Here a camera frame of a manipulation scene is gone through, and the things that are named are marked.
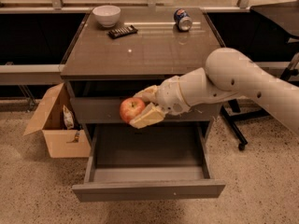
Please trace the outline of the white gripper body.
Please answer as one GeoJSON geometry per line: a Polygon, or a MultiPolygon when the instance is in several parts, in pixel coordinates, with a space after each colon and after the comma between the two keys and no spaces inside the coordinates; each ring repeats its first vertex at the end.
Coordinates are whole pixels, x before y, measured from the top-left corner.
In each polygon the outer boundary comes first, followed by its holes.
{"type": "Polygon", "coordinates": [[[156,91],[156,103],[164,112],[172,116],[190,110],[190,106],[185,102],[181,93],[178,76],[170,77],[162,82],[156,91]]]}

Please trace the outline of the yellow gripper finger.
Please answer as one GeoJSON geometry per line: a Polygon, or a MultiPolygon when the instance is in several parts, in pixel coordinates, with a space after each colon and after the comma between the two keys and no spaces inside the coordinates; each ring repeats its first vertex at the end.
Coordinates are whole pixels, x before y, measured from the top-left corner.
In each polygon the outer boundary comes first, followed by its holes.
{"type": "Polygon", "coordinates": [[[145,103],[156,103],[156,93],[157,93],[158,87],[156,85],[149,86],[146,89],[137,92],[134,97],[140,98],[145,103]]]}
{"type": "Polygon", "coordinates": [[[165,113],[163,110],[158,105],[149,103],[139,115],[129,122],[129,124],[134,128],[141,129],[161,122],[164,118],[165,113]]]}

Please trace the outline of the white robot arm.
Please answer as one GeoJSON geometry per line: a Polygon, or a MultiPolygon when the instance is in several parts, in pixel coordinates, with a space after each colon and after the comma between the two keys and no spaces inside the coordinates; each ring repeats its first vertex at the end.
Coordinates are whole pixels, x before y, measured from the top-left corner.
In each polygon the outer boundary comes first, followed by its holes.
{"type": "Polygon", "coordinates": [[[129,124],[137,129],[177,116],[200,104],[246,96],[292,132],[299,134],[299,88],[266,73],[236,49],[216,49],[206,64],[159,86],[138,92],[146,108],[129,124]]]}

